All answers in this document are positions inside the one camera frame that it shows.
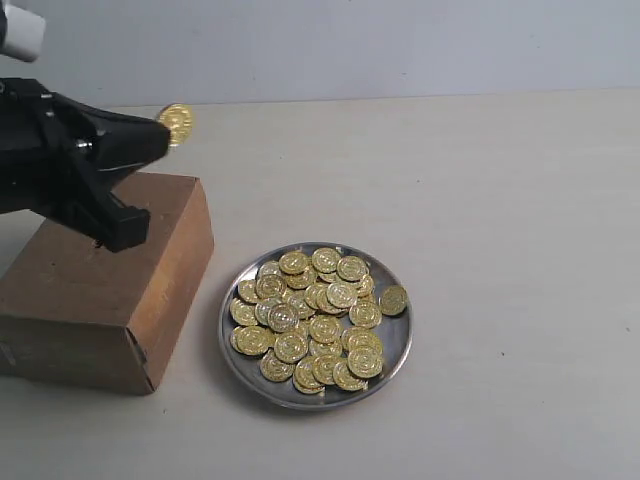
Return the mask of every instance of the white wall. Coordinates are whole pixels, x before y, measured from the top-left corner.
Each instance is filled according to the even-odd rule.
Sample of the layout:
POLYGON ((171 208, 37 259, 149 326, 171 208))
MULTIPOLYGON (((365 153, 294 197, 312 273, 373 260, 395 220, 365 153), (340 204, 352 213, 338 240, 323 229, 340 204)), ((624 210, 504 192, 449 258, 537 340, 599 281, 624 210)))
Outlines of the white wall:
POLYGON ((41 60, 99 105, 640 86, 639 0, 22 0, 41 60))

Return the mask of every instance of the table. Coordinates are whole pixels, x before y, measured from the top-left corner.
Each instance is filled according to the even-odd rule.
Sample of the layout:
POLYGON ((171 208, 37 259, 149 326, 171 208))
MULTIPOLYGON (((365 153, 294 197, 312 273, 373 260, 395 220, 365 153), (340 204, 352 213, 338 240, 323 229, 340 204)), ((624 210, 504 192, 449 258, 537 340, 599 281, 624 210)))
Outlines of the table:
MULTIPOLYGON (((603 90, 195 107, 193 137, 151 170, 202 179, 216 251, 163 386, 0 379, 2 478, 637 478, 638 104, 603 90), (245 391, 216 344, 235 274, 305 240, 381 259, 415 313, 389 386, 312 415, 245 391)), ((0 218, 0 273, 39 223, 0 218)))

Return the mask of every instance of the round metal dish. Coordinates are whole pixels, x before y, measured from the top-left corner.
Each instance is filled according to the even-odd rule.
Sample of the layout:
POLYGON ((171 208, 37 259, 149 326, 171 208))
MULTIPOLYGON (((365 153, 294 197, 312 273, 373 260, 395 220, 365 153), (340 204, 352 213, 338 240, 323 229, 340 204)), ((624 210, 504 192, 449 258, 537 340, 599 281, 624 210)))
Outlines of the round metal dish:
MULTIPOLYGON (((335 386, 326 388, 325 396, 305 395, 298 392, 291 380, 283 383, 273 383, 262 376, 259 369, 259 360, 242 355, 236 352, 229 343, 229 336, 237 324, 231 318, 229 306, 236 295, 237 285, 242 280, 250 280, 256 277, 258 268, 269 260, 278 260, 282 254, 292 250, 301 250, 307 255, 311 255, 314 250, 320 247, 332 247, 344 255, 356 255, 362 258, 369 266, 370 274, 373 276, 376 287, 374 295, 379 298, 382 291, 389 285, 401 284, 401 282, 378 260, 360 250, 346 245, 333 243, 296 243, 286 247, 278 248, 262 255, 252 262, 235 279, 220 308, 220 323, 218 327, 218 340, 220 348, 236 376, 251 390, 262 395, 271 402, 287 408, 298 410, 329 410, 362 400, 373 395, 386 385, 389 380, 400 370, 411 347, 412 320, 411 305, 398 317, 384 317, 382 323, 374 329, 384 343, 385 365, 382 373, 369 381, 369 388, 366 391, 346 392, 335 386)), ((345 326, 352 326, 349 316, 342 318, 345 326)))

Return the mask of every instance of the cardboard box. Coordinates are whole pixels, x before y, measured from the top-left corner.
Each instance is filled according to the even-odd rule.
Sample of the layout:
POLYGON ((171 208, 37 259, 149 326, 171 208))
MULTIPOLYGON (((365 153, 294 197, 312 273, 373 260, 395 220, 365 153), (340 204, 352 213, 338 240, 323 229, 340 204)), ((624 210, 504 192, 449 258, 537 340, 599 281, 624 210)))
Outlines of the cardboard box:
POLYGON ((0 374, 149 394, 213 252, 198 179, 139 173, 115 193, 151 211, 146 244, 113 254, 45 221, 0 280, 0 374))

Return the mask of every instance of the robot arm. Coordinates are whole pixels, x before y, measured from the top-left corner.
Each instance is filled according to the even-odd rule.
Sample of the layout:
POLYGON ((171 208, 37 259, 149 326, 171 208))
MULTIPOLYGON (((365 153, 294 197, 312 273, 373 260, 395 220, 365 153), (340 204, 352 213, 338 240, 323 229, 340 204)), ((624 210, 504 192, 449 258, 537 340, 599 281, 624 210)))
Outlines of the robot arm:
MULTIPOLYGON (((0 53, 33 61, 44 20, 0 4, 0 53)), ((35 80, 0 78, 0 214, 32 210, 117 252, 144 243, 150 214, 111 189, 164 157, 170 132, 48 91, 35 80)))

